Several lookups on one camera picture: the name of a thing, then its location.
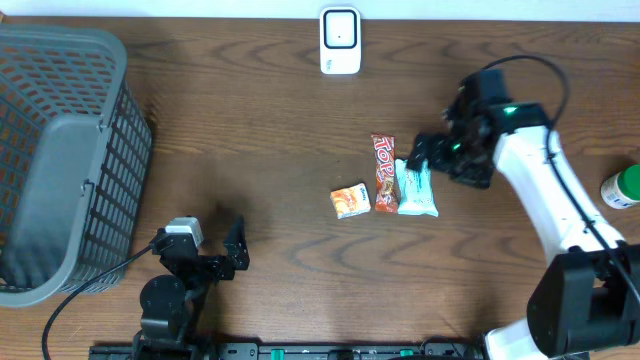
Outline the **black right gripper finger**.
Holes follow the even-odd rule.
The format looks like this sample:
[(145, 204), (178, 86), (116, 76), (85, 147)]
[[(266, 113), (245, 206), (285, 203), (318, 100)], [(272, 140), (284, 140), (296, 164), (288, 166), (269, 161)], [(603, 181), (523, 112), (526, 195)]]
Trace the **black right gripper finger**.
[(407, 160), (409, 170), (419, 171), (426, 165), (435, 171), (451, 170), (451, 141), (447, 135), (419, 133)]
[(494, 170), (495, 166), (488, 163), (462, 163), (454, 165), (449, 176), (454, 182), (477, 189), (488, 189)]

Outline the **light green tissue pack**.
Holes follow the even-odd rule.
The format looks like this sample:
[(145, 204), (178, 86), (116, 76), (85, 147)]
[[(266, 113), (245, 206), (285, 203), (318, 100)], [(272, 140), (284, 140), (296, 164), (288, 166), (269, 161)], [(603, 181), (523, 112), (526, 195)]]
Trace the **light green tissue pack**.
[(395, 160), (396, 177), (400, 191), (398, 214), (438, 217), (439, 212), (433, 196), (428, 162), (424, 161), (418, 170), (409, 169), (407, 163), (408, 161), (404, 159)]

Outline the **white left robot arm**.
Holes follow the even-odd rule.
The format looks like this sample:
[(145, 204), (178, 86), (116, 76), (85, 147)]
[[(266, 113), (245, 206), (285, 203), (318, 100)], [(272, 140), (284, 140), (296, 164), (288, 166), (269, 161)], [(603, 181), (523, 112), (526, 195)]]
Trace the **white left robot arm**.
[(197, 218), (173, 219), (150, 242), (151, 252), (169, 271), (151, 279), (140, 293), (141, 330), (134, 359), (215, 359), (213, 341), (196, 332), (211, 287), (245, 271), (250, 257), (244, 218), (234, 221), (223, 241), (223, 255), (201, 255), (204, 236)]

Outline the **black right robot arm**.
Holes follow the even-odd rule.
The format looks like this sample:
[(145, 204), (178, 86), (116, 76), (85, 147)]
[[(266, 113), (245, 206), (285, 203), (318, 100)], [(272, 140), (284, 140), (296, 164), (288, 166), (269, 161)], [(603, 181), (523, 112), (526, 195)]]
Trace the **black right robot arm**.
[(566, 159), (555, 122), (516, 102), (501, 70), (459, 85), (445, 134), (420, 134), (409, 166), (486, 189), (504, 176), (537, 232), (547, 269), (526, 315), (485, 334), (487, 359), (559, 359), (639, 341), (639, 248), (599, 212)]

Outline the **small orange box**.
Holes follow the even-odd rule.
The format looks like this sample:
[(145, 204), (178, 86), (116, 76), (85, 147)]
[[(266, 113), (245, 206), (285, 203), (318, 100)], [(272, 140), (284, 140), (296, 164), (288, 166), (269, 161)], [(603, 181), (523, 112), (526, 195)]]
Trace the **small orange box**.
[(357, 216), (371, 210), (371, 202), (364, 183), (332, 191), (330, 199), (338, 219)]

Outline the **green lid jar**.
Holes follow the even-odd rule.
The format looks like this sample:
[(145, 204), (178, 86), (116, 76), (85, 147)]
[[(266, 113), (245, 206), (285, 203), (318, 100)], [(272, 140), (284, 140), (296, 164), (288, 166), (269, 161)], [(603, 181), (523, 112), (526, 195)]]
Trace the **green lid jar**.
[(600, 193), (611, 208), (626, 209), (639, 203), (639, 165), (633, 165), (616, 173), (603, 182)]

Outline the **red chocolate bar wrapper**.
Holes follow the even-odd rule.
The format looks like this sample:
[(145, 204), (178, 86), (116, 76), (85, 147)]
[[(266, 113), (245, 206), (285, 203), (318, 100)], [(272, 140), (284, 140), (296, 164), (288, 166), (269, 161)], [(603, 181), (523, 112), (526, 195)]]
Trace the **red chocolate bar wrapper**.
[(376, 200), (375, 210), (397, 213), (398, 201), (395, 195), (395, 138), (390, 135), (371, 135), (376, 159)]

